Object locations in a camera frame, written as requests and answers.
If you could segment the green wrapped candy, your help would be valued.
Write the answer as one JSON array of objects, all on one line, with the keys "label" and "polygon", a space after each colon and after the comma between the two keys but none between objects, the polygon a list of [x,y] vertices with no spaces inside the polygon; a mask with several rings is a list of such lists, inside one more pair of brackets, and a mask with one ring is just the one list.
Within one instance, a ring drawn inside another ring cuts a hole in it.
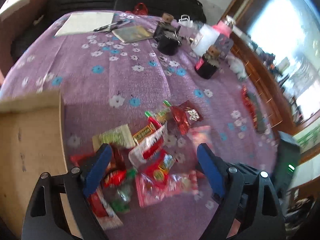
[{"label": "green wrapped candy", "polygon": [[163,125],[165,122],[170,121],[173,118],[170,107],[171,103],[167,100],[164,100],[162,105],[159,106],[156,110],[145,111],[145,116],[147,118],[152,117]]}]

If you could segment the red ribbon bag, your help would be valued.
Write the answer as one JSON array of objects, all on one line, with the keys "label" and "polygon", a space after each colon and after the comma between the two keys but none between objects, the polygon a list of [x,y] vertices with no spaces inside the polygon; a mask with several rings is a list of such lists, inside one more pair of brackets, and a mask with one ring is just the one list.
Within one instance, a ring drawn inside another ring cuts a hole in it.
[{"label": "red ribbon bag", "polygon": [[138,3],[135,7],[134,10],[132,11],[133,14],[135,15],[143,15],[146,16],[148,15],[148,9],[144,3]]}]

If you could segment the white plastic container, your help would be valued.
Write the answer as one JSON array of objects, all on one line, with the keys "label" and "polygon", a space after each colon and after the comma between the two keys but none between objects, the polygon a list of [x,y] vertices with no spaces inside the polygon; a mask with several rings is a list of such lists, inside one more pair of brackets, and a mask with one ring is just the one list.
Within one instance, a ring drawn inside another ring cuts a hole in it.
[{"label": "white plastic container", "polygon": [[220,33],[212,26],[204,24],[190,45],[193,52],[197,56],[202,56],[215,43],[219,35]]}]

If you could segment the white paper sheet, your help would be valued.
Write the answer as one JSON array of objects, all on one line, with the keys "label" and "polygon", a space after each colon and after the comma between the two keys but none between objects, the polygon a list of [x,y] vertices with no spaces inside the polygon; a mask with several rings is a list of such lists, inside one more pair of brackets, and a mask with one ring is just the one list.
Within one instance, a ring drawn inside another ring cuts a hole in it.
[{"label": "white paper sheet", "polygon": [[111,24],[113,17],[113,12],[74,12],[55,36],[92,33],[94,29]]}]

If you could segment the red white striped candy packet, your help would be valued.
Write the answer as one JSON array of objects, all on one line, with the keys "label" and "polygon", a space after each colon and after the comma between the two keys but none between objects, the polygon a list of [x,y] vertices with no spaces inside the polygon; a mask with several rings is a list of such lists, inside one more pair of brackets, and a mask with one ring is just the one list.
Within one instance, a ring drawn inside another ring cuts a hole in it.
[{"label": "red white striped candy packet", "polygon": [[142,140],[129,152],[129,161],[135,168],[147,163],[149,159],[162,147],[168,135],[167,122],[157,131]]}]

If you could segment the pink long candy packet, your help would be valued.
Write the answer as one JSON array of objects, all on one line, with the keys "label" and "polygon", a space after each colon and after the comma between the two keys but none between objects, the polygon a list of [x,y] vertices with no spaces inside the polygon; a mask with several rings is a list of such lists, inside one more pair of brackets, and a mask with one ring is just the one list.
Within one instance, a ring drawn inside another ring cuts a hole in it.
[{"label": "pink long candy packet", "polygon": [[140,207],[160,203],[164,198],[180,194],[197,195],[199,192],[196,171],[170,174],[162,187],[156,185],[155,182],[143,174],[137,175],[135,182]]}]

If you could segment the cardboard box tray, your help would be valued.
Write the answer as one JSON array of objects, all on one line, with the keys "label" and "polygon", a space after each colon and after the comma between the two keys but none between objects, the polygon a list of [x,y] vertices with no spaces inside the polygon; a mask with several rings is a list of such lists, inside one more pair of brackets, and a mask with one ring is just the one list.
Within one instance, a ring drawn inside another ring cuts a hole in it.
[{"label": "cardboard box tray", "polygon": [[39,176],[67,172],[64,120],[58,90],[1,100],[1,219],[17,238]]}]

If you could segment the red gold snack packet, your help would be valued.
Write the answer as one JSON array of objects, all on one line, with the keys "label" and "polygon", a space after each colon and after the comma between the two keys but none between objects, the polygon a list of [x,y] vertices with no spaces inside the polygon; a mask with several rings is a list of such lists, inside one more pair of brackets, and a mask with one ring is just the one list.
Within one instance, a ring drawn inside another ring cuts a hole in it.
[{"label": "red gold snack packet", "polygon": [[168,184],[169,171],[175,164],[175,158],[166,150],[161,149],[159,158],[143,174],[149,178],[157,187],[164,189]]}]

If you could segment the black pen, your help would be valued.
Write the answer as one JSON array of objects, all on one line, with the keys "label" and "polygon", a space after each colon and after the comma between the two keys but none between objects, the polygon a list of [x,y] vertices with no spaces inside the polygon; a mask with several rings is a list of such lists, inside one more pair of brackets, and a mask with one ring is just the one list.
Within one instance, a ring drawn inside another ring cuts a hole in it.
[{"label": "black pen", "polygon": [[126,25],[128,23],[129,23],[129,21],[127,21],[127,20],[120,20],[120,21],[117,21],[117,22],[114,22],[114,23],[99,27],[97,29],[94,29],[93,31],[94,32],[112,31],[112,30],[117,29],[117,28],[119,28],[119,27],[121,27],[123,25]]}]

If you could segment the black jar with cork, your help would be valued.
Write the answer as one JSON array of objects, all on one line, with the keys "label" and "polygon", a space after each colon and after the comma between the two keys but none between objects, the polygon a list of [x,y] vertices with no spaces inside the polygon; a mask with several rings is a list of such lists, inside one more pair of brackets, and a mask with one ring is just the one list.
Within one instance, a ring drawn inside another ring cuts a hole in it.
[{"label": "black jar with cork", "polygon": [[211,45],[195,65],[195,72],[203,79],[209,80],[220,66],[221,51]]},{"label": "black jar with cork", "polygon": [[174,17],[171,14],[163,13],[153,33],[153,38],[158,44],[157,49],[168,56],[175,55],[181,46],[181,37],[179,35],[181,26],[174,27],[172,25],[173,20]]}]

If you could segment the red foil snack packet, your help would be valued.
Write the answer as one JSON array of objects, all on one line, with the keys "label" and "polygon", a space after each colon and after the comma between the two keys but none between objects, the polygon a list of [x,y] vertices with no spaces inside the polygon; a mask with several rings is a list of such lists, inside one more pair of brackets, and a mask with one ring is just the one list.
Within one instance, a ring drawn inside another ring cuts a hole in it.
[{"label": "red foil snack packet", "polygon": [[196,105],[189,100],[179,106],[170,106],[170,110],[181,135],[186,135],[192,124],[203,120],[203,117]]}]

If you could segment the black sofa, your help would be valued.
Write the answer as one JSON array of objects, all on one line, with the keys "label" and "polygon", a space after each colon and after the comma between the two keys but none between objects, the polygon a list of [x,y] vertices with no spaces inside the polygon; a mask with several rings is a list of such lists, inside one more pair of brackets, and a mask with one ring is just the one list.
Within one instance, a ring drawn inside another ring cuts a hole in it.
[{"label": "black sofa", "polygon": [[29,25],[26,31],[15,38],[10,54],[16,62],[28,47],[57,19],[64,14],[85,10],[132,11],[138,3],[144,3],[151,16],[161,16],[167,12],[180,18],[188,15],[194,21],[207,22],[203,5],[198,0],[49,0],[41,10],[43,19],[37,25]]}]

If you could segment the red black packet at edge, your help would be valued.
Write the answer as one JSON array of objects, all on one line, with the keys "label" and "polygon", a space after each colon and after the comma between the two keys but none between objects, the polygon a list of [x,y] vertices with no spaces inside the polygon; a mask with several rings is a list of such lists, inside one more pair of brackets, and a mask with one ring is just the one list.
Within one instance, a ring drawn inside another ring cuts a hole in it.
[{"label": "red black packet at edge", "polygon": [[257,97],[254,93],[250,92],[246,86],[242,87],[241,94],[242,102],[250,114],[254,129],[260,134],[264,133],[266,131],[266,125]]}]

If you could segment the pink heart candy packet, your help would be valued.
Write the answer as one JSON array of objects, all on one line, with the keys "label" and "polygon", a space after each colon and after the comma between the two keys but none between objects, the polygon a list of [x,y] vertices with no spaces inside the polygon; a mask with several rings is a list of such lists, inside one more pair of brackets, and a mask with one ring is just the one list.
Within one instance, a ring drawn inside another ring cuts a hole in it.
[{"label": "pink heart candy packet", "polygon": [[187,136],[192,142],[194,152],[197,151],[198,146],[202,143],[207,144],[210,150],[212,152],[215,152],[210,135],[211,135],[210,126],[200,126],[200,127],[194,127],[189,129]]}]

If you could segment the pink knitted bottle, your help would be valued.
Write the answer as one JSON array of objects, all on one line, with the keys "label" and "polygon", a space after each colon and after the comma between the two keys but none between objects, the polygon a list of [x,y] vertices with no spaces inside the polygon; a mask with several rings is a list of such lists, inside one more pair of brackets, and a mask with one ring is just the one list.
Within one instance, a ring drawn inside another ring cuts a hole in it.
[{"label": "pink knitted bottle", "polygon": [[230,37],[235,25],[236,21],[234,20],[234,18],[232,18],[229,15],[226,15],[224,18],[219,20],[217,24],[213,25],[213,28],[220,34],[223,34],[226,37]]}]

